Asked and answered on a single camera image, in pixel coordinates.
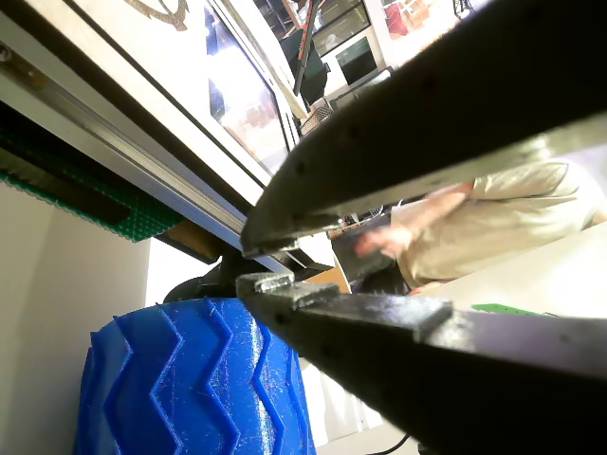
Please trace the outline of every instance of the metal frame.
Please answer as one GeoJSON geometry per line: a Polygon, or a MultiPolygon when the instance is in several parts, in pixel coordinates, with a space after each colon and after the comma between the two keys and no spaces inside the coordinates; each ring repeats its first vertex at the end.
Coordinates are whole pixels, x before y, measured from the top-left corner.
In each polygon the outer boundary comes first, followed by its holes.
{"type": "MultiPolygon", "coordinates": [[[[212,0],[207,0],[213,11],[219,14],[218,12],[218,4],[213,2],[212,0]]],[[[184,115],[186,115],[191,122],[196,124],[196,126],[201,129],[203,132],[208,132],[212,137],[216,137],[216,144],[220,145],[220,148],[225,149],[229,152],[228,156],[232,158],[232,160],[251,178],[253,178],[257,184],[264,187],[267,185],[271,178],[271,174],[263,168],[252,156],[250,156],[247,151],[245,151],[240,144],[233,138],[227,131],[225,131],[222,126],[208,113],[205,117],[196,117],[193,113],[189,112],[188,109],[181,103],[180,100],[170,95],[169,91],[166,90],[160,82],[149,73],[142,65],[138,63],[138,61],[131,56],[126,49],[124,49],[120,43],[118,43],[110,33],[105,31],[101,25],[97,24],[95,19],[91,17],[81,6],[78,4],[78,0],[64,0],[64,2],[78,14],[89,26],[94,28],[98,34],[100,34],[103,39],[109,43],[122,57],[129,61],[131,65],[133,65],[139,73],[145,75],[146,79],[153,83],[156,88],[160,89],[163,95],[171,101],[171,103],[179,109],[184,115]]],[[[234,40],[241,47],[245,55],[247,55],[248,60],[255,66],[256,70],[260,73],[260,77],[264,80],[268,90],[272,92],[273,98],[276,101],[277,109],[279,110],[279,115],[282,115],[281,108],[284,108],[278,103],[276,97],[276,84],[272,81],[272,85],[267,82],[267,74],[262,75],[260,72],[259,63],[253,61],[251,51],[247,46],[244,45],[243,40],[234,32],[235,28],[227,19],[227,17],[223,14],[219,14],[223,24],[229,29],[234,40]]],[[[283,135],[285,137],[285,145],[287,151],[289,151],[288,141],[286,140],[286,131],[283,124],[281,124],[283,128],[283,135]]]]}
{"type": "MultiPolygon", "coordinates": [[[[40,42],[1,12],[0,24],[0,40],[34,63],[53,81],[44,90],[33,90],[9,75],[2,74],[0,99],[3,102],[230,245],[240,248],[239,234],[246,220],[246,211],[255,202],[255,199],[248,202],[243,198],[247,196],[245,187],[241,188],[240,192],[229,191],[226,183],[219,184],[217,174],[209,173],[208,165],[197,157],[193,156],[190,162],[184,164],[167,151],[167,146],[174,151],[183,148],[183,143],[178,139],[175,140],[172,135],[167,136],[167,131],[162,131],[164,127],[161,124],[156,123],[157,126],[152,129],[149,127],[146,130],[142,129],[141,123],[134,122],[134,120],[137,122],[142,120],[142,117],[133,116],[131,107],[127,108],[129,112],[127,117],[116,105],[100,95],[40,42]],[[201,177],[201,172],[205,172],[204,179],[201,177]]],[[[83,29],[80,32],[88,38],[95,36],[83,29]]],[[[58,36],[51,43],[57,45],[60,41],[58,36]]],[[[111,89],[111,84],[107,80],[97,83],[103,89],[111,89]]],[[[122,94],[114,100],[127,102],[129,96],[122,94]]],[[[178,111],[173,112],[176,117],[179,116],[178,111]]],[[[188,122],[186,118],[179,119],[182,121],[180,125],[188,122]]],[[[214,148],[218,154],[223,153],[205,136],[201,139],[206,141],[209,150],[214,148]]],[[[230,173],[219,175],[230,177],[230,173]]],[[[322,270],[323,267],[332,266],[332,264],[322,265],[323,262],[315,257],[314,248],[307,251],[309,256],[304,251],[296,252],[297,259],[292,254],[279,253],[273,258],[266,257],[259,262],[276,271],[286,269],[299,271],[310,265],[316,270],[319,270],[318,267],[322,270]]]]}

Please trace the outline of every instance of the black cable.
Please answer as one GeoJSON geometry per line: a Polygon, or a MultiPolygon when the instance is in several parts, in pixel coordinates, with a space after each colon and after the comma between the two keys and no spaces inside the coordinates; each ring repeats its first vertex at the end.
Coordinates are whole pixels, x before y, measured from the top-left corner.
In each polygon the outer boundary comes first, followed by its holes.
{"type": "Polygon", "coordinates": [[[404,438],[402,438],[400,441],[398,441],[398,444],[396,444],[393,447],[390,447],[388,450],[384,450],[383,452],[369,453],[368,455],[388,455],[389,453],[394,452],[395,450],[400,448],[403,444],[405,444],[407,442],[407,440],[409,439],[409,436],[410,436],[409,434],[405,434],[404,438]]]}

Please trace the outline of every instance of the blue tire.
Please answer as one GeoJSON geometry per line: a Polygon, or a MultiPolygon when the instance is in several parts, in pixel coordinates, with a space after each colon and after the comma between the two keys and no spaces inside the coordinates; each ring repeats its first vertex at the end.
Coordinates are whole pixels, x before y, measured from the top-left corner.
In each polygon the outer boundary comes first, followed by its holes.
{"type": "Polygon", "coordinates": [[[91,342],[75,455],[316,453],[297,354],[238,299],[145,308],[91,342]]]}

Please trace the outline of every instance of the white panel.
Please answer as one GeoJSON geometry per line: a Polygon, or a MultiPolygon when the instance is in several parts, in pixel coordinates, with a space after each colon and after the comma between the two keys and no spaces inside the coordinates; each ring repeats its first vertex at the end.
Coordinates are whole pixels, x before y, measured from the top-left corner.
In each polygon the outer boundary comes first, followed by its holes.
{"type": "Polygon", "coordinates": [[[0,453],[72,451],[90,332],[145,302],[149,243],[0,185],[0,453]]]}

